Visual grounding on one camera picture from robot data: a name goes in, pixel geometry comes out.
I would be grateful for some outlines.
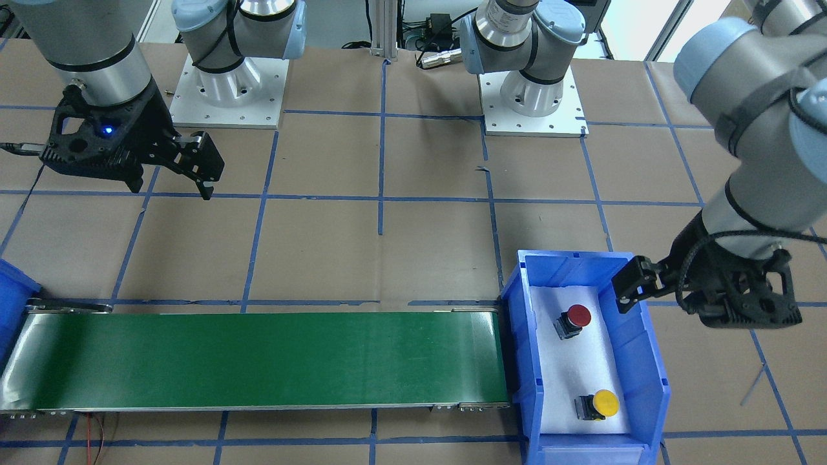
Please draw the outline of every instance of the yellow push button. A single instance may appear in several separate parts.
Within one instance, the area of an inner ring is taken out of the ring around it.
[[[618,413],[618,410],[620,410],[618,396],[616,396],[614,392],[607,391],[606,389],[597,391],[591,403],[595,407],[595,410],[606,417],[614,416]]]

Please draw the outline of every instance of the metal connector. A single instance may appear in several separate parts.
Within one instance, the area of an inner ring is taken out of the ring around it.
[[[431,55],[422,60],[422,69],[430,70],[438,66],[453,65],[462,62],[462,50],[446,50],[436,55]]]

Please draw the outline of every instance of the green conveyor belt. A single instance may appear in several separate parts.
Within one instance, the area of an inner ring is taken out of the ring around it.
[[[0,411],[504,404],[496,314],[32,314]]]

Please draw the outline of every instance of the white mounting plate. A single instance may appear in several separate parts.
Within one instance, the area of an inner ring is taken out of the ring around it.
[[[278,129],[289,60],[252,59],[261,72],[261,98],[243,107],[214,107],[200,94],[198,76],[187,55],[172,99],[172,122],[178,127],[244,127]]]
[[[509,108],[500,97],[500,87],[509,71],[480,74],[480,98],[485,115],[485,133],[491,136],[580,137],[588,134],[580,93],[571,68],[563,78],[563,98],[556,112],[546,117],[527,117]]]

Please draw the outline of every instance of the red wire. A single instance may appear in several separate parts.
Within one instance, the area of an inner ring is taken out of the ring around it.
[[[89,414],[86,414],[86,465],[92,465],[92,425],[89,423]]]

